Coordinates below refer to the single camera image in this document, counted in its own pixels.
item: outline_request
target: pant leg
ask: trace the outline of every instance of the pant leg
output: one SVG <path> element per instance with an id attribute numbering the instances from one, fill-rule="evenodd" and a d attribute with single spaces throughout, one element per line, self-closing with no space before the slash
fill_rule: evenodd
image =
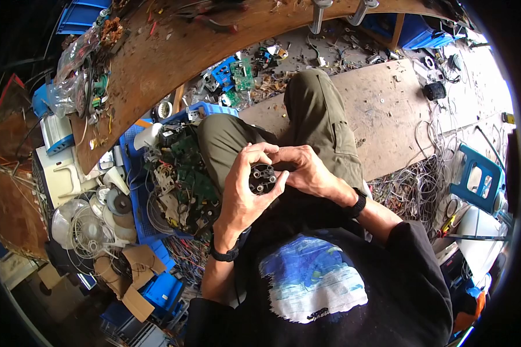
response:
<path id="1" fill-rule="evenodd" d="M 310 145 L 327 169 L 363 189 L 363 171 L 341 95 L 328 75 L 307 69 L 295 75 L 284 95 L 294 145 Z"/>
<path id="2" fill-rule="evenodd" d="M 274 134 L 222 113 L 210 115 L 201 121 L 198 138 L 207 171 L 221 193 L 224 191 L 225 178 L 238 152 L 247 146 L 248 142 L 276 143 Z"/>

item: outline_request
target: cargo pocket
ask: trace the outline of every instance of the cargo pocket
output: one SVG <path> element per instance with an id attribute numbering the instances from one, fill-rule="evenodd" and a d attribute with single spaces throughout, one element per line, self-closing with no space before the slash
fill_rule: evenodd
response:
<path id="1" fill-rule="evenodd" d="M 332 124 L 334 131 L 334 153 L 350 154 L 357 156 L 357 146 L 355 145 L 355 136 L 353 131 L 347 126 L 346 121 L 338 121 Z"/>

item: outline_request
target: man's hand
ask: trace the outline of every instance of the man's hand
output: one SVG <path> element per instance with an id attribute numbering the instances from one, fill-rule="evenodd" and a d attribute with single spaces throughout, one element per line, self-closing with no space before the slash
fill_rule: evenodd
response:
<path id="1" fill-rule="evenodd" d="M 244 147 L 233 162 L 225 179 L 222 212 L 214 223 L 215 249 L 226 253 L 235 246 L 239 235 L 260 217 L 263 211 L 284 192 L 289 172 L 282 172 L 276 186 L 264 195 L 255 195 L 249 189 L 252 163 L 272 164 L 267 153 L 276 153 L 276 145 L 261 142 Z"/>
<path id="2" fill-rule="evenodd" d="M 336 201 L 344 189 L 351 189 L 343 179 L 326 169 L 309 145 L 281 147 L 268 156 L 272 163 L 290 162 L 296 165 L 297 169 L 289 174 L 287 184 L 304 193 Z"/>

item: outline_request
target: black wristband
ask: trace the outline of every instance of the black wristband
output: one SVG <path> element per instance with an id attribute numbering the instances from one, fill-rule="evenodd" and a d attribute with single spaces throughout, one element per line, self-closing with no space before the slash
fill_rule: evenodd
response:
<path id="1" fill-rule="evenodd" d="M 344 208 L 347 212 L 347 216 L 350 218 L 356 219 L 361 214 L 361 211 L 364 209 L 365 205 L 367 204 L 367 195 L 360 191 L 358 188 L 355 188 L 355 192 L 359 196 L 359 199 L 357 199 L 357 202 L 354 206 L 347 206 Z"/>
<path id="2" fill-rule="evenodd" d="M 214 233 L 212 233 L 212 239 L 210 240 L 210 251 L 209 254 L 214 258 L 214 260 L 218 261 L 234 261 L 239 255 L 239 239 L 236 240 L 236 245 L 230 249 L 227 253 L 218 253 L 218 251 L 214 247 Z"/>

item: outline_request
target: man's left hand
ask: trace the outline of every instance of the man's left hand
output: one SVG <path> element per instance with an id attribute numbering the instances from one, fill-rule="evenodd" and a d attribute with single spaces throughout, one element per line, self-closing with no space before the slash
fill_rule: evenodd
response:
<path id="1" fill-rule="evenodd" d="M 284 192 L 285 181 L 289 176 L 287 171 L 279 175 L 276 186 L 269 193 L 255 195 L 249 189 L 251 164 L 272 164 L 267 153 L 276 153 L 278 150 L 278 146 L 266 142 L 249 143 L 237 155 L 225 179 L 222 212 L 214 223 L 214 246 L 217 252 L 226 253 L 233 248 L 239 235 Z"/>

